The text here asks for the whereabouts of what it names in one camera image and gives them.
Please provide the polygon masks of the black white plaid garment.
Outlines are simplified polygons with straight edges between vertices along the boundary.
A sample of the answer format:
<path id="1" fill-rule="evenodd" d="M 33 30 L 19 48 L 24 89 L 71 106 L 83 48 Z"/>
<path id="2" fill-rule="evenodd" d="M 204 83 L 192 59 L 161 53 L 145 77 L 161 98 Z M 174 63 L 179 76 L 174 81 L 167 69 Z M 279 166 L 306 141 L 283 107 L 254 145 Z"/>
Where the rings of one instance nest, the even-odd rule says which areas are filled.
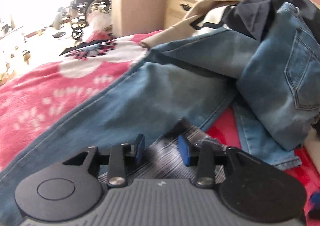
<path id="1" fill-rule="evenodd" d="M 120 126 L 109 126 L 105 129 L 103 137 L 107 145 L 124 143 L 135 140 L 138 134 L 145 136 L 145 150 L 140 165 L 126 167 L 128 181 L 133 179 L 162 179 L 162 178 L 187 178 L 194 180 L 196 167 L 187 167 L 178 151 L 177 138 L 180 134 L 193 144 L 201 145 L 208 142 L 219 150 L 225 150 L 226 145 L 221 144 L 216 138 L 212 138 L 199 127 L 182 118 L 176 123 L 167 125 L 150 123 L 131 123 Z"/>

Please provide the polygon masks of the dark blue jeans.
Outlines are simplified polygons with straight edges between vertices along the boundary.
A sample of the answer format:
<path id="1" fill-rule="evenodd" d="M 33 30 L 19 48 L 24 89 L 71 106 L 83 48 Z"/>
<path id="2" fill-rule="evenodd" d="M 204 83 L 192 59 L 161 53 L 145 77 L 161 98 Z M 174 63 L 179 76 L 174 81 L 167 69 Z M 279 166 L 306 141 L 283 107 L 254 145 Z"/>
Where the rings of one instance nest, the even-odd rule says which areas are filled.
<path id="1" fill-rule="evenodd" d="M 236 94 L 235 80 L 258 45 L 258 41 L 244 34 L 220 28 L 207 34 L 145 49 L 144 57 L 136 61 L 125 74 L 129 84 L 140 87 L 140 97 L 125 97 L 126 110 L 119 116 L 108 117 L 103 127 L 143 123 L 143 117 L 155 119 L 156 112 L 151 106 L 143 104 L 149 98 L 159 100 L 161 110 L 168 114 L 180 113 L 184 106 L 195 103 L 197 109 L 193 110 L 193 116 L 200 118 L 206 109 L 214 107 L 210 99 L 217 87 L 218 77 L 229 80 L 231 92 L 226 97 L 228 106 Z M 111 99 L 105 105 L 107 110 L 119 105 L 119 95 L 125 92 L 126 86 L 127 83 L 121 82 L 114 87 Z"/>

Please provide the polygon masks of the light blue jeans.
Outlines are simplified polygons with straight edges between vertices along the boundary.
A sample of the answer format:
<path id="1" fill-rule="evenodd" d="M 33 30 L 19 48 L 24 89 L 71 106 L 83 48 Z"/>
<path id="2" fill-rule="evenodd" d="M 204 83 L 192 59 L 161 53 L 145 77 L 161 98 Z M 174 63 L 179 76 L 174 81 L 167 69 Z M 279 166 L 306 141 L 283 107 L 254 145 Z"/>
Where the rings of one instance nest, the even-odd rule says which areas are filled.
<path id="1" fill-rule="evenodd" d="M 242 149 L 288 170 L 319 120 L 319 44 L 286 2 L 236 82 L 233 111 Z"/>

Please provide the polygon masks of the pink floral bed blanket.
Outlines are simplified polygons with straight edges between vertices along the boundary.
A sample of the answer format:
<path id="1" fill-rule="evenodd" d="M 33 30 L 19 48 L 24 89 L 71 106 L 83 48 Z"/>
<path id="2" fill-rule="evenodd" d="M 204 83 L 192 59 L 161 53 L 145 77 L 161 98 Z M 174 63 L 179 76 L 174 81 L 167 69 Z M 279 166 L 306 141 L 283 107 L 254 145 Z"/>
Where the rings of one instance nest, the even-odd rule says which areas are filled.
<path id="1" fill-rule="evenodd" d="M 121 115 L 125 97 L 139 98 L 140 87 L 125 76 L 146 53 L 142 34 L 96 42 L 67 54 L 67 60 L 52 62 L 16 78 L 1 88 L 1 225 L 17 225 L 22 217 L 14 201 L 17 184 L 27 175 L 76 153 L 89 144 L 106 147 L 106 119 Z M 105 105 L 118 83 L 127 83 L 119 105 Z M 206 130 L 221 143 L 239 146 L 233 107 L 227 106 L 229 80 L 218 77 L 217 87 L 202 117 L 193 116 L 195 103 L 180 113 L 168 114 L 161 103 L 145 99 L 155 119 L 143 122 L 167 125 L 181 117 Z"/>

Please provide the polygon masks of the cream dresser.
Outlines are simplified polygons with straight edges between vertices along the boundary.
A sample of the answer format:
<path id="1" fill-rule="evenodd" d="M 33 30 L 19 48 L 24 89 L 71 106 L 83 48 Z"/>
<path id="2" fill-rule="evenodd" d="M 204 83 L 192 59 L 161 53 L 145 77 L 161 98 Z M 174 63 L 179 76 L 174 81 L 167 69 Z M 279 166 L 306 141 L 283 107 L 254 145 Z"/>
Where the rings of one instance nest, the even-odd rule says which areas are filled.
<path id="1" fill-rule="evenodd" d="M 199 0 L 166 0 L 164 29 L 180 22 Z"/>

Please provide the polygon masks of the dark navy garment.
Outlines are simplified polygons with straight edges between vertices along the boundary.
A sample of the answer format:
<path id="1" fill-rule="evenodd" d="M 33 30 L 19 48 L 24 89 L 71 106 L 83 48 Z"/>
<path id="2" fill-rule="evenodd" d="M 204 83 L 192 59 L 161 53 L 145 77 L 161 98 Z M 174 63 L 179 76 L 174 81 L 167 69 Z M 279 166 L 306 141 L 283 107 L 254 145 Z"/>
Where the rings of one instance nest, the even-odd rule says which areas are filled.
<path id="1" fill-rule="evenodd" d="M 285 2 L 299 9 L 301 18 L 319 41 L 319 9 L 310 0 L 243 0 L 227 8 L 221 21 L 232 30 L 261 41 L 271 27 L 276 11 Z"/>

